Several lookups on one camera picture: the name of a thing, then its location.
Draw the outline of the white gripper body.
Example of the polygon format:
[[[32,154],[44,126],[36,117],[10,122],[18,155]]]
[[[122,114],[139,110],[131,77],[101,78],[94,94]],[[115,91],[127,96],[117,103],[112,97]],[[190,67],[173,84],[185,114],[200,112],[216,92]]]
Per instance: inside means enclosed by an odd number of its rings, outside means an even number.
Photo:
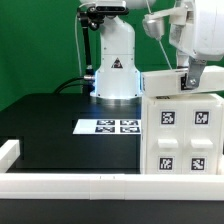
[[[184,23],[170,17],[169,42],[194,59],[220,61],[224,56],[224,0],[179,0]]]

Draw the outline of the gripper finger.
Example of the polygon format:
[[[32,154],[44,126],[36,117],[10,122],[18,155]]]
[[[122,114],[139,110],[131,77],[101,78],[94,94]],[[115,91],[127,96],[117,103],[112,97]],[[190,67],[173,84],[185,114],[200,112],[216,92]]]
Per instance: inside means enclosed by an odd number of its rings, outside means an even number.
[[[196,89],[199,87],[200,78],[207,62],[205,60],[190,57],[188,63],[189,65],[185,84],[189,89]]]

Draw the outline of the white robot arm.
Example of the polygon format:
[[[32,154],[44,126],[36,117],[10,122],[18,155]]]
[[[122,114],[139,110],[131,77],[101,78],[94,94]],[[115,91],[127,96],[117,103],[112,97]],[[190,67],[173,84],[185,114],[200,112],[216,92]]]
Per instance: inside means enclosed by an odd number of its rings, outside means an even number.
[[[165,96],[224,90],[224,68],[209,61],[224,58],[224,0],[176,0],[170,9],[149,12],[142,21],[145,33],[156,40],[164,35],[164,19],[170,23],[169,43],[176,49],[177,67],[139,72],[134,64],[135,31],[120,17],[132,9],[149,8],[156,0],[79,0],[83,34],[98,30],[101,65],[87,72],[93,76],[98,99],[130,100],[146,95]]]

